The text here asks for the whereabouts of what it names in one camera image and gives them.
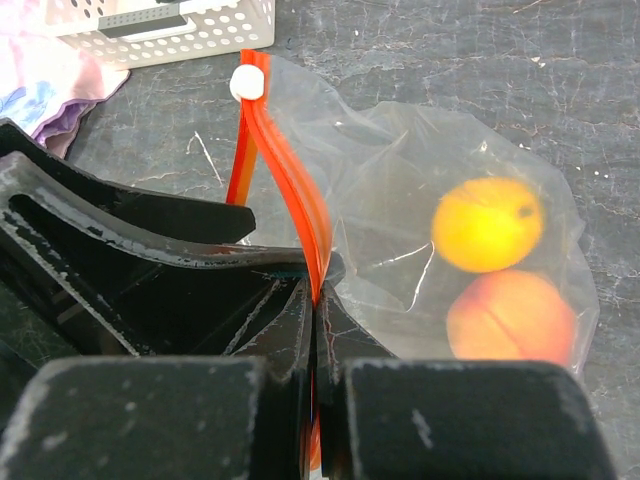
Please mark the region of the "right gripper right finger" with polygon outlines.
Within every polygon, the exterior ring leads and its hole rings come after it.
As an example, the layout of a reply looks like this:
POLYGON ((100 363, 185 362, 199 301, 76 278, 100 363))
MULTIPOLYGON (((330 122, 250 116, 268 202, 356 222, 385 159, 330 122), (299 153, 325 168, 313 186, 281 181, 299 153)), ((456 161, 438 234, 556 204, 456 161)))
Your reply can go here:
POLYGON ((332 479, 613 479, 574 377, 531 361, 403 360, 325 286, 315 314, 322 471, 332 479))

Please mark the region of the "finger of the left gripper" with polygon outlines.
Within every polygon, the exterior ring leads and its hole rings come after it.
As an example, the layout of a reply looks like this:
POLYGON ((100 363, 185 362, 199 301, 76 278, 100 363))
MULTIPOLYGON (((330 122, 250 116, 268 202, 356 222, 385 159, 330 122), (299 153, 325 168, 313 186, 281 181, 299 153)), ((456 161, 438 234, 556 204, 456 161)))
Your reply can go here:
POLYGON ((26 155, 1 160, 1 281, 76 353, 223 356, 298 248, 201 244, 120 220, 26 155))
POLYGON ((91 205, 144 230, 201 244, 236 243, 256 228, 248 207, 139 189, 76 167, 46 150, 15 122, 1 119, 1 154, 20 152, 56 183, 91 205))

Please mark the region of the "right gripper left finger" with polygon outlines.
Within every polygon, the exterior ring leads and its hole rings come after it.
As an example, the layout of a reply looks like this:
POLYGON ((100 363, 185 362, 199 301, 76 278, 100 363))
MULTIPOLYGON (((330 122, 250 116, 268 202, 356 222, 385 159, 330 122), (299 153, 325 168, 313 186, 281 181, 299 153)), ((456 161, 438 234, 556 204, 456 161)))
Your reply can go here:
POLYGON ((45 365, 3 433, 5 479, 305 479, 312 307, 276 284, 223 356, 45 365))

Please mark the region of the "peach toy fruit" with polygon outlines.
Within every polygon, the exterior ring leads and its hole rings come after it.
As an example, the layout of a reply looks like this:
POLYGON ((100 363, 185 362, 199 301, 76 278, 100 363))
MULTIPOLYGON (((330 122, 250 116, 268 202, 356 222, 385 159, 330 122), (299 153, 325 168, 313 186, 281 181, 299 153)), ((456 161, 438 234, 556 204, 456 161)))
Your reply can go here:
POLYGON ((459 359, 536 360, 567 367, 576 314, 543 277, 507 269, 477 277, 451 305, 446 330, 459 359))

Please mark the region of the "clear orange zip top bag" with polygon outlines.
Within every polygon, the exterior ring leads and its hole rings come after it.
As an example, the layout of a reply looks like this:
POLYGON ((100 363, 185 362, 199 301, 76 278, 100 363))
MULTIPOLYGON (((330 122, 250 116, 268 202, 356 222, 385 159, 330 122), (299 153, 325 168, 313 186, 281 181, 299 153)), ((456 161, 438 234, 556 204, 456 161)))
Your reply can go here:
POLYGON ((435 209, 466 180, 527 183, 546 212, 545 231, 517 269, 552 283, 576 314, 570 364, 580 385, 599 314, 581 251, 584 230, 562 172, 469 114, 385 101, 346 105, 318 75, 281 57, 244 50, 230 80, 240 104, 227 199, 247 205, 253 244, 304 251, 316 308, 325 286, 347 313, 403 360, 465 360, 446 318, 479 276, 444 260, 431 236, 435 209))

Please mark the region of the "yellow toy lemon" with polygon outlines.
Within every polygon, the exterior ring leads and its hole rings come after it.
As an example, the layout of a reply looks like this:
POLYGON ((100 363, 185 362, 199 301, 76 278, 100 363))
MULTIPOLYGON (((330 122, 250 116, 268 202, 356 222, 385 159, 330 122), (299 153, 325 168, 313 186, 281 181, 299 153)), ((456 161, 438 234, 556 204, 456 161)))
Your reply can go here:
POLYGON ((527 183, 510 177, 466 180, 441 197, 431 221, 435 251, 470 273, 523 260, 540 242, 546 212, 527 183))

